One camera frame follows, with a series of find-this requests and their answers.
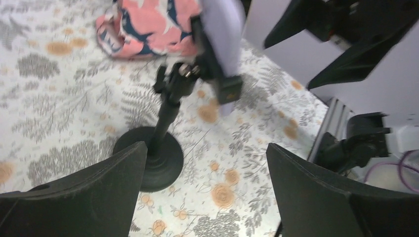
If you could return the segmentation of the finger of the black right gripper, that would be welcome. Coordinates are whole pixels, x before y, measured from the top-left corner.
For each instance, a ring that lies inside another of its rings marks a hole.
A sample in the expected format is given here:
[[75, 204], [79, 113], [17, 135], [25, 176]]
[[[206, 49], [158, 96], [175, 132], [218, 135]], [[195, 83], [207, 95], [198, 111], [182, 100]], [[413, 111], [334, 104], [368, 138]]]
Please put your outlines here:
[[324, 0], [292, 0], [263, 46], [270, 48], [304, 30], [322, 42], [330, 40], [331, 5]]
[[365, 45], [356, 44], [350, 47], [315, 76], [308, 83], [307, 89], [365, 80], [416, 22], [416, 19], [411, 20], [389, 36], [377, 34]]

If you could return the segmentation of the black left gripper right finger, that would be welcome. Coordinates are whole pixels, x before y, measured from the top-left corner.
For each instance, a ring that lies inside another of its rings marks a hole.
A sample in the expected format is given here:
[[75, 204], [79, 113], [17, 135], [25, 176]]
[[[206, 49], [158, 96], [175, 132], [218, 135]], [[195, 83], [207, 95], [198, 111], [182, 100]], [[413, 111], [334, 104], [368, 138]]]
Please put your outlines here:
[[283, 236], [418, 236], [418, 195], [354, 181], [274, 143], [266, 158]]

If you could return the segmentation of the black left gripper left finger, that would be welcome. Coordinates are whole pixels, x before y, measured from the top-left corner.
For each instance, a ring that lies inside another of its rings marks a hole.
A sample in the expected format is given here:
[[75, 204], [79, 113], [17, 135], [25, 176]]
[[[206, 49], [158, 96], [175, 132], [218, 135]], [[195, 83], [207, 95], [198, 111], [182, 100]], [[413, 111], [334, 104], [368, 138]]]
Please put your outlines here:
[[147, 147], [137, 142], [73, 174], [0, 196], [3, 237], [126, 237]]

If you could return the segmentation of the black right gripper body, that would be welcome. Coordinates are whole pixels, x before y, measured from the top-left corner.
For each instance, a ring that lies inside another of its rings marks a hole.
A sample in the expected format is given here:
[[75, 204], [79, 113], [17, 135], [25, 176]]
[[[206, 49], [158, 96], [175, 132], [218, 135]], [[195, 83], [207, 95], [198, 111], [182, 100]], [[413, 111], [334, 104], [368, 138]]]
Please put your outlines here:
[[419, 19], [417, 0], [328, 0], [331, 20], [324, 42], [398, 44]]

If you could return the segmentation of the phone with lavender case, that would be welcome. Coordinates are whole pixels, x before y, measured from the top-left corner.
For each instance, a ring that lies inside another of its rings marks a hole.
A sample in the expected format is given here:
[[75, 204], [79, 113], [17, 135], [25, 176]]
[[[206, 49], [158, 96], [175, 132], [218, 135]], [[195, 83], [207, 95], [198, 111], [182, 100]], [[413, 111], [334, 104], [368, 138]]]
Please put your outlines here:
[[233, 112], [234, 101], [241, 94], [242, 84], [238, 79], [245, 10], [239, 0], [202, 0], [200, 4], [204, 32], [222, 71], [215, 90], [219, 111], [227, 116]]

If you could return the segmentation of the black phone stand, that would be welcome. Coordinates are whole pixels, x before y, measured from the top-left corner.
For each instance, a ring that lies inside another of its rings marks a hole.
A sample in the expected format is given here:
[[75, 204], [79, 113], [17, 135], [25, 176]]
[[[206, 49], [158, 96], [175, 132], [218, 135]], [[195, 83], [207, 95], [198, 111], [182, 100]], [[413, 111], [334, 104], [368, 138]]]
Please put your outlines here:
[[194, 63], [176, 62], [168, 75], [166, 64], [159, 66], [153, 86], [162, 100], [157, 124], [129, 130], [117, 140], [113, 149], [113, 154], [116, 154], [134, 142], [145, 142], [148, 152], [141, 192], [161, 191], [179, 177], [184, 154], [180, 143], [168, 129], [178, 116], [181, 99], [192, 94], [198, 79], [212, 85], [220, 105], [237, 101], [241, 96], [243, 81], [238, 74], [227, 76], [222, 69], [221, 57], [215, 53], [216, 46], [210, 41], [210, 30], [206, 29], [203, 15], [193, 16], [190, 21], [192, 39], [199, 51]]

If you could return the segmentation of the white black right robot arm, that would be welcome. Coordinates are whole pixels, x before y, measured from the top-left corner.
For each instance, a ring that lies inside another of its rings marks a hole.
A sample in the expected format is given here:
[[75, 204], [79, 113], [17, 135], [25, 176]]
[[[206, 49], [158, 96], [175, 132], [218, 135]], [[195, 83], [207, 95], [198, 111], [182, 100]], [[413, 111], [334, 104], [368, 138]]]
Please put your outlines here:
[[[307, 85], [311, 90], [329, 84], [365, 80], [391, 48], [419, 19], [416, 0], [293, 0], [264, 41], [270, 48], [304, 30], [320, 41], [337, 37], [348, 48]], [[364, 167], [371, 158], [389, 155], [381, 112], [349, 119], [346, 138], [325, 132], [311, 151], [310, 161], [341, 174]]]

